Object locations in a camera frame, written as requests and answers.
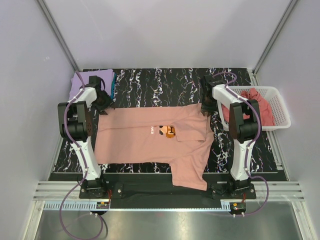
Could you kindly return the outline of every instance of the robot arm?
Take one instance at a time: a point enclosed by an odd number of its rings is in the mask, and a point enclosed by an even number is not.
[[[106,181],[101,174],[101,168],[96,161],[91,144],[93,124],[88,109],[94,107],[99,114],[106,115],[105,109],[112,105],[112,99],[104,90],[101,90],[102,82],[103,80],[100,77],[90,76],[89,84],[85,85],[84,92],[67,110],[67,129],[75,142],[68,138],[64,124],[64,113],[70,101],[58,104],[60,134],[70,142],[71,147],[75,150],[83,177],[85,177],[87,170],[86,178],[81,185],[79,198],[96,199],[97,197],[103,197],[107,192]]]
[[[226,90],[226,82],[214,80],[212,75],[206,75],[201,79],[203,98],[201,111],[210,115],[217,109],[217,104],[223,104],[229,109],[229,132],[234,141],[233,164],[230,170],[228,190],[231,194],[242,194],[250,187],[250,178],[246,173],[250,171],[252,149],[258,132],[258,121],[252,110],[240,100],[249,103],[258,113],[260,118],[259,104],[256,100],[248,100],[242,96],[235,97]]]

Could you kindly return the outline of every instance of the cable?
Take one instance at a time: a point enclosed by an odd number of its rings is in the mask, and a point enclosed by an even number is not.
[[[216,77],[216,76],[219,76],[219,75],[222,75],[222,74],[228,74],[228,75],[232,75],[234,77],[233,80],[231,81],[228,81],[225,85],[224,85],[224,89],[229,92],[232,96],[234,96],[235,98],[239,99],[241,102],[245,103],[251,110],[252,112],[254,113],[256,119],[258,119],[257,123],[258,123],[258,132],[256,134],[256,136],[254,137],[254,139],[249,142],[249,144],[246,146],[246,151],[245,151],[245,161],[244,161],[244,170],[245,170],[245,173],[248,175],[249,178],[251,179],[261,179],[262,181],[264,181],[265,183],[265,186],[266,186],[266,197],[265,197],[265,200],[263,202],[263,204],[260,206],[260,208],[258,208],[257,210],[253,211],[253,212],[250,212],[250,213],[247,213],[246,215],[250,216],[250,215],[253,215],[253,214],[256,214],[258,212],[260,212],[264,206],[266,205],[267,201],[268,201],[268,198],[269,198],[269,185],[267,183],[267,180],[262,177],[262,176],[251,176],[250,172],[248,171],[248,164],[247,164],[247,158],[248,158],[248,154],[249,154],[249,147],[252,143],[254,143],[260,136],[260,133],[261,133],[261,120],[259,118],[259,115],[257,113],[257,111],[254,109],[253,106],[251,106],[251,104],[249,104],[246,100],[244,100],[241,96],[239,96],[238,94],[236,94],[234,91],[232,91],[230,88],[229,88],[229,84],[231,83],[234,83],[236,80],[237,80],[237,75],[234,74],[233,72],[227,72],[227,71],[223,71],[223,72],[220,72],[220,73],[217,73],[215,75],[213,75],[212,77]]]
[[[86,158],[85,158],[85,155],[81,149],[81,146],[73,139],[73,137],[71,136],[69,130],[68,130],[68,118],[67,118],[67,113],[68,113],[68,110],[71,106],[71,104],[73,104],[85,91],[85,83],[84,83],[84,80],[82,78],[82,76],[80,75],[80,73],[78,71],[75,72],[77,74],[77,76],[79,77],[81,83],[82,83],[82,89],[80,89],[80,92],[75,96],[73,97],[73,99],[66,105],[66,108],[64,110],[64,115],[63,115],[63,123],[64,123],[64,129],[65,129],[65,133],[67,135],[67,137],[69,138],[69,140],[74,143],[76,145],[76,147],[79,149],[79,152],[81,154],[81,157],[83,159],[83,163],[84,163],[84,170],[85,170],[85,173],[84,173],[84,176],[82,178],[82,180],[80,182],[78,182],[66,195],[65,197],[63,198],[62,202],[61,202],[61,205],[60,205],[60,208],[59,208],[59,219],[60,219],[60,223],[61,223],[61,226],[62,226],[62,229],[65,231],[65,233],[75,239],[75,240],[95,240],[97,239],[100,234],[102,233],[102,230],[104,228],[104,219],[98,215],[98,214],[95,214],[96,217],[98,217],[101,221],[101,228],[100,228],[100,231],[98,232],[98,234],[96,236],[94,236],[93,238],[79,238],[79,237],[76,237],[74,235],[72,235],[66,228],[66,226],[64,225],[64,222],[62,220],[62,207],[66,201],[66,199],[68,198],[68,196],[78,187],[78,186],[81,186],[81,184],[85,181],[87,175],[88,175],[88,165],[87,165],[87,161],[86,161]]]

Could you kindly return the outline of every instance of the red cloth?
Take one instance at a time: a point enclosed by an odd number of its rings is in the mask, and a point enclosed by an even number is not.
[[[265,100],[261,94],[253,87],[250,88],[249,92],[242,91],[241,96],[249,99],[249,100],[257,100],[259,103],[259,110],[260,110],[260,118],[262,126],[275,126],[275,117],[272,114],[272,108],[267,100]],[[224,120],[229,123],[229,109],[222,105],[222,113]],[[248,115],[244,115],[243,119],[248,119]]]

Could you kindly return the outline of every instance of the pink shirt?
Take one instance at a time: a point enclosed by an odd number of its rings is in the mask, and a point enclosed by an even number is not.
[[[172,183],[207,190],[202,175],[214,133],[201,104],[107,109],[94,154],[99,164],[168,163]]]

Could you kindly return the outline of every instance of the white wall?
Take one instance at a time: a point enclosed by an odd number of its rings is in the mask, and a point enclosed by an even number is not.
[[[292,125],[277,131],[289,175],[300,182],[320,237],[320,1],[300,1],[258,72],[285,98]]]
[[[45,0],[80,68],[253,68],[290,0]]]
[[[73,70],[35,0],[0,2],[0,238],[18,240],[50,170]]]

